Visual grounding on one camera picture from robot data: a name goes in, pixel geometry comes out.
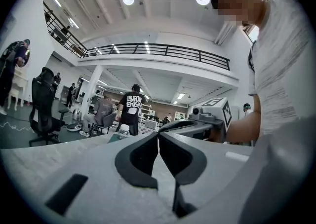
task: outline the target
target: white desk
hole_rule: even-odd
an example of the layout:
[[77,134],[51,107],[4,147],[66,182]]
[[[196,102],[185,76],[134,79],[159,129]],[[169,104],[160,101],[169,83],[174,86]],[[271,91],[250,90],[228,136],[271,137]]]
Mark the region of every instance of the white desk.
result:
[[19,70],[18,67],[16,67],[15,71],[14,71],[12,87],[11,87],[11,90],[10,90],[9,96],[8,96],[8,109],[10,108],[10,105],[11,105],[11,98],[12,98],[12,96],[15,97],[14,110],[17,109],[19,93],[20,93],[21,89],[22,89],[21,107],[23,107],[23,103],[24,103],[23,95],[24,95],[25,87],[26,87],[27,83],[28,83],[28,81],[25,78],[24,74]]

